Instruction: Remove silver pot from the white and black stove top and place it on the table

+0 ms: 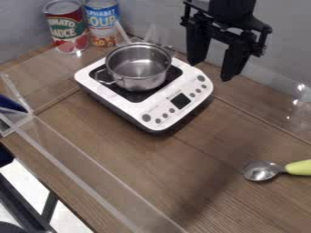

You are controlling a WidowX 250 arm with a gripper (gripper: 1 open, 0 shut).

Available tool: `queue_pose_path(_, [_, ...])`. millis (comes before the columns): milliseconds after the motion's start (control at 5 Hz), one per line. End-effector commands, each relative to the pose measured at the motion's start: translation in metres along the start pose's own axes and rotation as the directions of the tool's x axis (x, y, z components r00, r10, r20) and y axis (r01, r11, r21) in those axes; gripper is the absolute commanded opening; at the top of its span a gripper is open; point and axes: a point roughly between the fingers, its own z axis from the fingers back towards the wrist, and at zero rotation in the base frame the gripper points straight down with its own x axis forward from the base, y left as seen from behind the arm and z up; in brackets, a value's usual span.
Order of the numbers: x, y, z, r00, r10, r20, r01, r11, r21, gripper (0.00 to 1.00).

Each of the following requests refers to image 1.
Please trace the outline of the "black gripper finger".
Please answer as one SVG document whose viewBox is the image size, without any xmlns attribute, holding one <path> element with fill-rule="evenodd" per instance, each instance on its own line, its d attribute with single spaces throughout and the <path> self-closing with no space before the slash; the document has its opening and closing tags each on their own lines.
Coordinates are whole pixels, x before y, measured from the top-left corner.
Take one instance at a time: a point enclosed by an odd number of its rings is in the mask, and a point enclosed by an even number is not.
<svg viewBox="0 0 311 233">
<path fill-rule="evenodd" d="M 251 55 L 251 47 L 248 43 L 235 42 L 224 51 L 221 80 L 229 81 L 241 73 Z"/>
<path fill-rule="evenodd" d="M 205 60 L 209 41 L 205 27 L 200 23 L 191 21 L 185 27 L 187 61 L 191 66 Z"/>
</svg>

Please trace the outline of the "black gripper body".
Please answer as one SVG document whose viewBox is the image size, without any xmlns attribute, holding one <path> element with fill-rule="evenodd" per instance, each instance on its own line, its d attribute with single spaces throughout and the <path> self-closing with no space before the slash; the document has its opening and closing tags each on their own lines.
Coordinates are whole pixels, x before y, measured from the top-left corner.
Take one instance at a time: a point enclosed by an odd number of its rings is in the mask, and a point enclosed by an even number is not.
<svg viewBox="0 0 311 233">
<path fill-rule="evenodd" d="M 241 44 L 252 56 L 264 53 L 272 27 L 253 15 L 256 0 L 184 0 L 181 25 L 197 27 L 208 39 L 232 46 Z"/>
</svg>

